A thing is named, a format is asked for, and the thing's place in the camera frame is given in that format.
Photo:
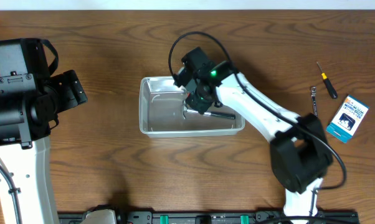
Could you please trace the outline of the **small claw hammer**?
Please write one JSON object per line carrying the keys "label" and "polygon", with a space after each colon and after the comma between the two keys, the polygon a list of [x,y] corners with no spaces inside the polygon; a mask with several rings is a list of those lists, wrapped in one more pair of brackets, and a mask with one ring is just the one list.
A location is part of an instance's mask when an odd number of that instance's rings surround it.
{"label": "small claw hammer", "polygon": [[[200,113],[198,111],[193,110],[191,108],[188,108],[186,106],[183,106],[183,108],[182,108],[183,118],[186,118],[186,114],[198,114],[198,115],[200,115]],[[211,112],[211,111],[204,112],[202,115],[207,116],[207,117],[216,117],[216,118],[224,118],[224,119],[235,119],[236,118],[236,116],[234,114]]]}

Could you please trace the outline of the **clear plastic container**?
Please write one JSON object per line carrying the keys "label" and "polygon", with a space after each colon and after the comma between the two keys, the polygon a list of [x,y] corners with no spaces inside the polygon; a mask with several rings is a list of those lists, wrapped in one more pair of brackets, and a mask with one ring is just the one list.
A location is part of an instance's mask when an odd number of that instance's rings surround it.
{"label": "clear plastic container", "polygon": [[234,135],[245,128],[245,119],[227,106],[210,107],[211,112],[229,113],[235,119],[198,114],[182,116],[186,90],[174,85],[172,77],[146,77],[140,85],[140,131],[151,138]]}

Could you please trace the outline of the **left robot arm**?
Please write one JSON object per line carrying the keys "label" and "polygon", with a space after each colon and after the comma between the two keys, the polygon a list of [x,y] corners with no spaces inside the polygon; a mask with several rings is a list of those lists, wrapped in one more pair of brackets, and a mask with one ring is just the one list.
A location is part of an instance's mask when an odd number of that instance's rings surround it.
{"label": "left robot arm", "polygon": [[56,74],[45,39],[0,40],[0,204],[6,223],[58,223],[50,134],[59,113],[87,101],[73,70]]}

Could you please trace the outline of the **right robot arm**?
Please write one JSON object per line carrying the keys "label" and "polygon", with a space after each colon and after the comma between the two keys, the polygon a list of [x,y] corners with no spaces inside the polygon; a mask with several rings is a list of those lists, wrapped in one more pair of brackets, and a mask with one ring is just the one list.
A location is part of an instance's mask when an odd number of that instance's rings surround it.
{"label": "right robot arm", "polygon": [[173,75],[188,92],[186,104],[200,114],[227,106],[270,144],[272,172],[285,188],[285,216],[317,215],[317,193],[333,158],[318,117],[300,116],[258,91],[231,62],[216,64],[199,47],[182,59]]}

